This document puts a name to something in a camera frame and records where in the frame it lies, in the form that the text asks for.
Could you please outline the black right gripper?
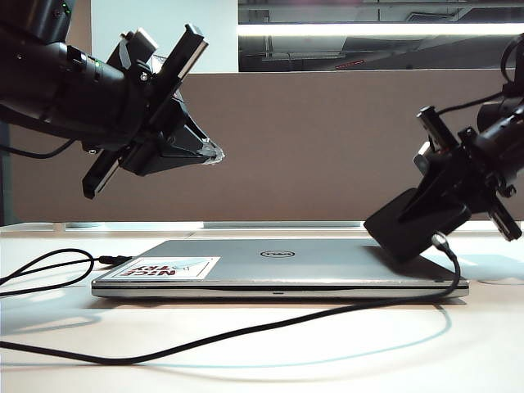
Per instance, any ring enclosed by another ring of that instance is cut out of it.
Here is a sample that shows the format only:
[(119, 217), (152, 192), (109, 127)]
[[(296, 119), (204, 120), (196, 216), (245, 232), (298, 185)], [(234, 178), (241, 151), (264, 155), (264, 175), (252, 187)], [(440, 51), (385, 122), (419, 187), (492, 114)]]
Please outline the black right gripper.
[(523, 169), (523, 105), (485, 104), (477, 119), (479, 130), (468, 127), (456, 139), (432, 106), (418, 118), (428, 132), (429, 147), (416, 157), (423, 178), (402, 209), (399, 221), (447, 210), (462, 224), (472, 213), (486, 212), (508, 241), (522, 230), (498, 196), (512, 197), (517, 173)]

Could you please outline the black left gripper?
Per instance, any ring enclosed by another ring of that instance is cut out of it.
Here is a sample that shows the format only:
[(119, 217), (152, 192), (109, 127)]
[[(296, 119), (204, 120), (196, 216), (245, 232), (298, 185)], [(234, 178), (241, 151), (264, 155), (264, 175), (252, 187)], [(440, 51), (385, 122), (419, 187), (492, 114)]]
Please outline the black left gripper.
[(185, 32), (147, 85), (145, 119), (132, 141), (117, 151), (103, 150), (82, 180), (93, 199), (121, 168), (146, 176), (186, 165), (214, 165), (224, 151), (194, 122), (179, 88), (207, 47), (203, 33), (186, 24)]

